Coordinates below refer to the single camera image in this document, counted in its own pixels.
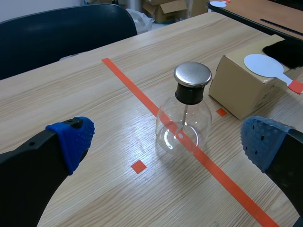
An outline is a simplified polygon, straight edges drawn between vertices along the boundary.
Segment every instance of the chair backrest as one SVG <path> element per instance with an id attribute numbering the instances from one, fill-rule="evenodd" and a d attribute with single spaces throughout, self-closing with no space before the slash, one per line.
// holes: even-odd
<path id="1" fill-rule="evenodd" d="M 0 79 L 137 35 L 122 7 L 56 9 L 0 23 Z"/>

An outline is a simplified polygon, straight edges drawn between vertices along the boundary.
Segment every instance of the white plastic bag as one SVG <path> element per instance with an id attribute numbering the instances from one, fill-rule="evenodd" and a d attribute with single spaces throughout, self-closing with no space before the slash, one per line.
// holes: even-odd
<path id="1" fill-rule="evenodd" d="M 144 13 L 140 13 L 133 9 L 126 9 L 132 16 L 134 24 L 136 25 L 137 33 L 141 34 L 152 29 L 153 19 L 147 17 Z"/>

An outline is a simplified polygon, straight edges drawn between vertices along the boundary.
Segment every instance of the wood grain tabletop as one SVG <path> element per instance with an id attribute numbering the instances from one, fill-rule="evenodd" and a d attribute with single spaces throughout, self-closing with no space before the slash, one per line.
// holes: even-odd
<path id="1" fill-rule="evenodd" d="M 45 126 L 74 116 L 96 127 L 91 148 L 51 198 L 39 227 L 257 227 L 259 223 L 193 157 L 165 153 L 152 113 L 101 61 L 109 58 L 157 106 L 174 95 L 174 68 L 205 64 L 267 35 L 207 13 L 0 81 L 0 152 L 17 148 Z M 215 111 L 201 149 L 279 226 L 298 214 L 286 196 L 245 156 L 242 121 Z M 258 110 L 303 131 L 303 96 L 283 92 Z M 137 160 L 147 168 L 137 174 Z"/>
<path id="2" fill-rule="evenodd" d="M 282 33 L 303 39 L 302 35 L 287 31 L 283 28 L 260 20 L 264 19 L 290 28 L 299 33 L 303 33 L 303 11 L 301 10 L 287 7 L 268 0 L 232 0 L 230 3 L 226 4 L 224 10 Z"/>

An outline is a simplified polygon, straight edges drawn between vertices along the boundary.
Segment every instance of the silver lid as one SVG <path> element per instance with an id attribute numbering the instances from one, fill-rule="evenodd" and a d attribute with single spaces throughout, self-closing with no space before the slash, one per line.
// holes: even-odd
<path id="1" fill-rule="evenodd" d="M 212 73 L 205 65 L 198 62 L 185 62 L 174 71 L 176 81 L 186 87 L 204 87 L 212 79 Z"/>

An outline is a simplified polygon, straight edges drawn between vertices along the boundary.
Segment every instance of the orange tape square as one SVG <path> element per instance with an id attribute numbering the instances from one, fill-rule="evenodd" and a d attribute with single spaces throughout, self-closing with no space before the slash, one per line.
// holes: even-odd
<path id="1" fill-rule="evenodd" d="M 224 117 L 224 116 L 227 114 L 227 112 L 226 112 L 225 110 L 223 110 L 222 108 L 218 109 L 216 112 L 217 112 L 221 117 Z"/>
<path id="2" fill-rule="evenodd" d="M 299 95 L 302 93 L 303 91 L 303 83 L 297 81 L 297 80 L 293 80 L 290 85 L 288 86 L 289 89 L 291 89 L 292 91 L 294 91 L 295 93 L 298 93 Z"/>
<path id="3" fill-rule="evenodd" d="M 140 172 L 142 172 L 144 169 L 146 169 L 146 165 L 141 161 L 136 161 L 134 164 L 131 165 L 131 168 L 133 168 L 133 170 L 139 174 Z"/>

